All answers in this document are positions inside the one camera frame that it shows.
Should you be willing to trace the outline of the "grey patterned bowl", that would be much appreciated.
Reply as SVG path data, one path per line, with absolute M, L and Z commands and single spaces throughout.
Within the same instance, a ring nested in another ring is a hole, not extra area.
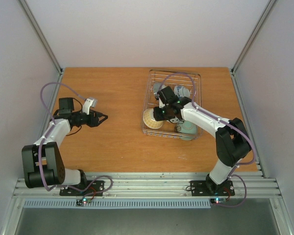
M 163 89 L 163 87 L 164 85 L 162 85 L 161 83 L 158 83 L 158 82 L 154 83 L 152 87 L 153 93 L 154 94 L 157 93 L 159 90 Z

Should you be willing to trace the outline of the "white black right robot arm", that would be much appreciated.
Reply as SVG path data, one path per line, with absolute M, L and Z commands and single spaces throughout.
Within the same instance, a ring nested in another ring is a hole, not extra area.
M 252 150 L 243 122 L 238 118 L 219 117 L 188 97 L 179 98 L 170 87 L 159 90 L 157 94 L 159 106 L 153 108 L 156 121 L 173 118 L 189 121 L 215 138 L 218 160 L 205 181 L 210 194 L 219 193 L 235 166 Z

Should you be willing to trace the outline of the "celadon green flower bowl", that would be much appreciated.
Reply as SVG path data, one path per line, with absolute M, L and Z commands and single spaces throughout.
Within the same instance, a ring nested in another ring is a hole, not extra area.
M 177 124 L 174 131 L 181 134 L 179 138 L 184 141 L 191 141 L 197 136 L 197 126 L 189 121 Z

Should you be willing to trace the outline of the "yellow blue sun bowl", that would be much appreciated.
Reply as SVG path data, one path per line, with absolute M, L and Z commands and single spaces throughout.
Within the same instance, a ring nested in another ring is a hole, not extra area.
M 143 122 L 150 129 L 159 129 L 164 121 L 156 121 L 153 115 L 153 108 L 148 108 L 143 113 Z

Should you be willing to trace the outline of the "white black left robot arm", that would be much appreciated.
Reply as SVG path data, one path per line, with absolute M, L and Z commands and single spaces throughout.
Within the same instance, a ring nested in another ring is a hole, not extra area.
M 65 168 L 59 147 L 74 127 L 98 127 L 108 116 L 93 109 L 97 104 L 95 98 L 86 99 L 78 111 L 74 101 L 73 97 L 59 99 L 59 108 L 53 113 L 47 130 L 34 144 L 22 148 L 24 181 L 28 188 L 44 187 L 50 191 L 63 185 L 78 195 L 88 191 L 85 173 Z

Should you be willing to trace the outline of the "chrome wire dish rack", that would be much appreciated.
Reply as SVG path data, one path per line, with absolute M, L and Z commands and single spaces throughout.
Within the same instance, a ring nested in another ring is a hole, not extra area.
M 147 87 L 145 92 L 145 99 L 143 105 L 143 112 L 148 108 L 153 108 L 159 105 L 157 93 L 153 93 L 153 84 L 161 83 L 164 87 L 171 87 L 174 90 L 176 85 L 181 85 L 190 90 L 190 98 L 198 105 L 202 105 L 201 95 L 201 75 L 194 72 L 177 72 L 169 70 L 150 70 L 147 79 Z M 181 134 L 174 131 L 176 124 L 164 121 L 164 124 L 159 129 L 148 128 L 143 121 L 141 121 L 141 128 L 144 134 L 151 136 L 167 137 L 179 139 Z M 197 126 L 198 139 L 203 134 L 203 129 Z

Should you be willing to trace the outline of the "blue floral white bowl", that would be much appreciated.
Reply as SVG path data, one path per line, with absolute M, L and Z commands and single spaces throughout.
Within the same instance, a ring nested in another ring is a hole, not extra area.
M 182 98 L 182 97 L 190 98 L 191 96 L 190 90 L 181 85 L 176 85 L 173 91 L 174 91 L 174 94 L 177 95 L 179 98 Z

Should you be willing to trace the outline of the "pink patterned bowl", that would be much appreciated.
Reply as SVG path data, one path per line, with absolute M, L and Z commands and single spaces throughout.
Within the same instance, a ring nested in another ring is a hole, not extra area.
M 180 119 L 177 118 L 177 117 L 172 118 L 172 119 L 169 119 L 169 120 L 167 120 L 167 122 L 172 123 L 172 124 L 181 124 L 181 123 L 183 123 L 183 121 L 180 120 Z

